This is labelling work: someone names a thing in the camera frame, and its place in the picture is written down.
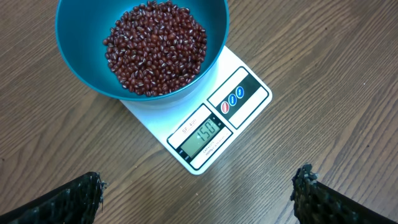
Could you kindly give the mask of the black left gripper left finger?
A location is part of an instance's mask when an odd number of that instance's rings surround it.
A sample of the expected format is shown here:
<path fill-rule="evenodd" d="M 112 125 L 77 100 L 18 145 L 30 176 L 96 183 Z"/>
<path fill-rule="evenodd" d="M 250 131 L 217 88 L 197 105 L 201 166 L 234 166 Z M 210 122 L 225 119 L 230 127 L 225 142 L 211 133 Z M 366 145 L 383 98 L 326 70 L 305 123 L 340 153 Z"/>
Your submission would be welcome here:
<path fill-rule="evenodd" d="M 103 203 L 106 182 L 87 172 L 41 197 L 1 215 L 7 224 L 92 224 Z"/>

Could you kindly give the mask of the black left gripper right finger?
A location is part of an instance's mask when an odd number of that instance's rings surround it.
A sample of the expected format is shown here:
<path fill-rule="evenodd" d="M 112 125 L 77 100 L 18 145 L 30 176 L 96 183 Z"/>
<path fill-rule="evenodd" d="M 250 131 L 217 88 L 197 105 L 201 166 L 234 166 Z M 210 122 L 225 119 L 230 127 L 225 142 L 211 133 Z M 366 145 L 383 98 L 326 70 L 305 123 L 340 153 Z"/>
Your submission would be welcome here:
<path fill-rule="evenodd" d="M 329 188 L 305 164 L 292 178 L 294 215 L 301 224 L 397 224 Z"/>

